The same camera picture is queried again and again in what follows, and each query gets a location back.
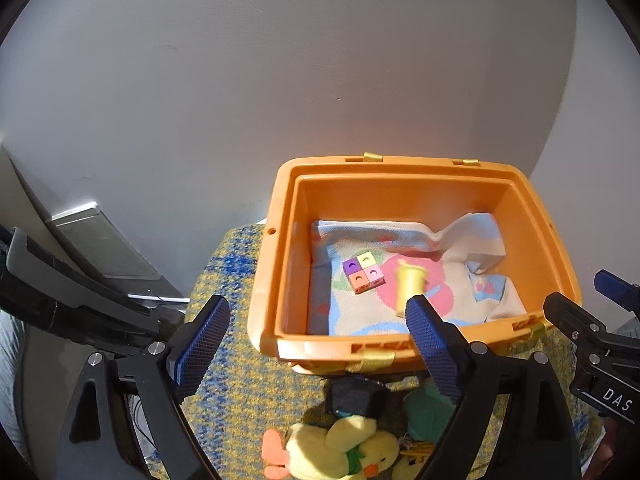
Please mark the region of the teal plush flower toy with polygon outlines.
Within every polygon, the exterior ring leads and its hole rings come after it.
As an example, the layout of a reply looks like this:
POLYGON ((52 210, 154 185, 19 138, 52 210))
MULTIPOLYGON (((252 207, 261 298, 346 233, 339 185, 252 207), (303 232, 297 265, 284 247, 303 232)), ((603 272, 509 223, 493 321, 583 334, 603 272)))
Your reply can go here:
POLYGON ((402 401, 407 434, 413 441, 437 443, 444 434, 456 406, 441 394, 431 377, 411 390, 402 401))

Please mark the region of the yellow toy cup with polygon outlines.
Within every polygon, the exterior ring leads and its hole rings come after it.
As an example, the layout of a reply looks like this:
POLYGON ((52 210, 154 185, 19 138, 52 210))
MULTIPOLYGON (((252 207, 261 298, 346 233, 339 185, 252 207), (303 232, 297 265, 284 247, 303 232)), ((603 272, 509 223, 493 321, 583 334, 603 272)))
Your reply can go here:
POLYGON ((413 296, 423 295, 428 271, 423 266, 408 263, 400 259, 395 270, 396 278, 396 315, 406 316, 408 301, 413 296))

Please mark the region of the black round ball toy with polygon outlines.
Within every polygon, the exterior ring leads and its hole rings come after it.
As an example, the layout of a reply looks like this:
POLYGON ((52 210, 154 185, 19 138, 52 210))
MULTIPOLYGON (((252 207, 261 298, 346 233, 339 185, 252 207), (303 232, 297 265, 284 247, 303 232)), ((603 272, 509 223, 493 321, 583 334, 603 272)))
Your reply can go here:
POLYGON ((380 420, 390 389, 382 382, 350 375, 333 379, 326 390, 326 411, 338 418, 358 415, 380 420))

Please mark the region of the four colour cube block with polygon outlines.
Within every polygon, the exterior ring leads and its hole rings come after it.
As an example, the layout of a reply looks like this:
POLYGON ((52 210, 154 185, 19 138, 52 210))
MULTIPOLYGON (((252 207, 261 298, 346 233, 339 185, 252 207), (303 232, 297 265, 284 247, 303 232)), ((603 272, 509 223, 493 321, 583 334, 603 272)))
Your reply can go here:
POLYGON ((378 259, 370 250, 342 262, 342 270, 348 284, 356 295, 377 288, 386 282, 378 259))

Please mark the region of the yellow plush duck green scarf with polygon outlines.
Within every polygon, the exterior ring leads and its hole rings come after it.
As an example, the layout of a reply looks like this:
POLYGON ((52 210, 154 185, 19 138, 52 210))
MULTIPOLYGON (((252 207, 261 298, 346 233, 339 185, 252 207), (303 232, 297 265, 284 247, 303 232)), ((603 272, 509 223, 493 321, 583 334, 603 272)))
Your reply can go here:
POLYGON ((285 432, 262 436, 268 479, 371 479, 390 469, 398 439, 373 418, 349 415, 329 428, 296 422, 285 432))

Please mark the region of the olive yellow plush toy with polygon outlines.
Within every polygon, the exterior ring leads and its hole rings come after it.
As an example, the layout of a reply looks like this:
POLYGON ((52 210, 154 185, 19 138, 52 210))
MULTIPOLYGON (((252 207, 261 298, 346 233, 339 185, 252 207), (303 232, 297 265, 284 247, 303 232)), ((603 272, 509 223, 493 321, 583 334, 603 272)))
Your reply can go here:
POLYGON ((393 466, 392 479, 416 480, 427 461, 427 455, 401 455, 398 462, 393 466))

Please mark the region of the yellow blue woven blanket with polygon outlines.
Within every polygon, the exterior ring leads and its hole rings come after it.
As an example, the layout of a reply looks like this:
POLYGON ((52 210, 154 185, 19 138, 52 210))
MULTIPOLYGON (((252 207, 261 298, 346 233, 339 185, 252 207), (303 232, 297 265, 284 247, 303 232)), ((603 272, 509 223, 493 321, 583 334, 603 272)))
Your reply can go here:
MULTIPOLYGON (((223 479, 265 479, 260 442, 269 428, 287 430, 296 422, 329 427, 326 412, 329 379, 297 374, 288 364, 256 351, 248 340, 246 321, 264 226, 238 226, 226 233, 198 277, 186 310, 186 319, 201 310, 212 295, 224 296, 230 304, 230 326, 198 392, 181 404, 194 436, 223 479)), ((514 344, 507 356, 528 358, 544 352, 564 391, 585 467, 604 436, 602 419, 587 404, 568 391, 573 380, 574 346, 558 331, 524 344, 514 344)), ((416 374, 374 375, 390 388, 380 426, 398 437, 407 433, 402 400, 419 387, 426 371, 416 374)), ((496 401, 480 452, 469 479, 484 474, 494 450, 506 410, 506 398, 496 401)))

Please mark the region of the pastel patterned baby blanket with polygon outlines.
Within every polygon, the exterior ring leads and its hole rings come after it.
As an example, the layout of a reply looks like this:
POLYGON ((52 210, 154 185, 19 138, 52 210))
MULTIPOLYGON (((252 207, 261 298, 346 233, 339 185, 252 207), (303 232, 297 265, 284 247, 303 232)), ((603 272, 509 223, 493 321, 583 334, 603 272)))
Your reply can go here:
POLYGON ((488 212, 439 231, 420 222, 318 220, 310 241, 311 335, 407 333, 405 308, 416 295, 459 327, 526 312, 510 278, 496 270, 506 246, 488 212))

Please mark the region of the black tripod stand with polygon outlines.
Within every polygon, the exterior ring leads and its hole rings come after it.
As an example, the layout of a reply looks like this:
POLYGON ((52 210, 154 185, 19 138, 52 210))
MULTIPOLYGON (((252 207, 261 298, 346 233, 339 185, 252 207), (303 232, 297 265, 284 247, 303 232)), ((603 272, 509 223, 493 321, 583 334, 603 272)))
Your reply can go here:
POLYGON ((54 336, 131 356, 168 341, 184 314, 114 292, 72 269, 19 228, 1 230, 1 309, 54 336))

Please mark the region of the orange plastic storage crate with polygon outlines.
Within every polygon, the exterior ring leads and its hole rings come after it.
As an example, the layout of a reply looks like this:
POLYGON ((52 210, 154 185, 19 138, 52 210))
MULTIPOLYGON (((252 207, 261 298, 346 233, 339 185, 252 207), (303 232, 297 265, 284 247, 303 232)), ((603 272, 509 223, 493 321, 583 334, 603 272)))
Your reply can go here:
POLYGON ((582 298, 518 168, 306 157, 274 181, 246 329, 257 351, 308 374, 405 372, 422 364, 405 321, 412 295, 503 350, 547 328, 552 292, 582 298))

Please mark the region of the grey cushioned chair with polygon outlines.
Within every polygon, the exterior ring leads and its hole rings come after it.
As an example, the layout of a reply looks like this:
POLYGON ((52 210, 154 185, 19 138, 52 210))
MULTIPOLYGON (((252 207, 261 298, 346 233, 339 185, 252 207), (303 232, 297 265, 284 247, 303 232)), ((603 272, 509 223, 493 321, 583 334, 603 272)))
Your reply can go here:
POLYGON ((26 347, 25 324, 1 311, 1 425, 17 452, 30 464, 22 414, 22 371, 26 347))

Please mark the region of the white wall panel heater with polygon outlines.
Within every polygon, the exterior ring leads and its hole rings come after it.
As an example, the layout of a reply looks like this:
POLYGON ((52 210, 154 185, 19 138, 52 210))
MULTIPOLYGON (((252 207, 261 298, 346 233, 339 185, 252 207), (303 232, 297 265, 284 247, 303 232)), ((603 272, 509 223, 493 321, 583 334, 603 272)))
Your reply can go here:
POLYGON ((46 225, 95 280, 147 306, 186 310, 190 299, 126 240, 94 200, 54 214, 46 225))

